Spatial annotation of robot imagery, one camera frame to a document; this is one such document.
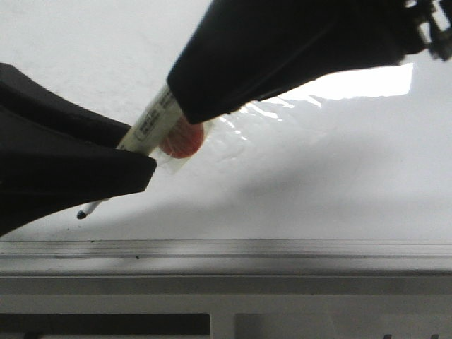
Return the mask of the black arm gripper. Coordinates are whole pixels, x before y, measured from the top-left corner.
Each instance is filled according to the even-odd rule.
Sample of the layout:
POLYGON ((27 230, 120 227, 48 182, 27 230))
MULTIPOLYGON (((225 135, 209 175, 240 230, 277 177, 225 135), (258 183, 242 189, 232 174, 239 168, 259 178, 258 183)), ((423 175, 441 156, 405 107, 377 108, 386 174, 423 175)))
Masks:
POLYGON ((406 11, 433 59, 451 59, 451 0, 405 1, 406 11))

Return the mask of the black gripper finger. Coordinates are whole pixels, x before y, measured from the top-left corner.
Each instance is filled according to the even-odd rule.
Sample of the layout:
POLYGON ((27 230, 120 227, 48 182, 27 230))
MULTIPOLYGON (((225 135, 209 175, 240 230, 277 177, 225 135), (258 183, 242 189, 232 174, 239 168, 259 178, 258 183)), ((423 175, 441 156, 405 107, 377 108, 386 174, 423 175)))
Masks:
POLYGON ((192 124, 326 74, 398 64, 425 47, 404 1, 214 1, 167 83, 192 124))
POLYGON ((117 149, 127 124, 1 65, 1 233, 61 210, 142 192, 157 167, 117 149))

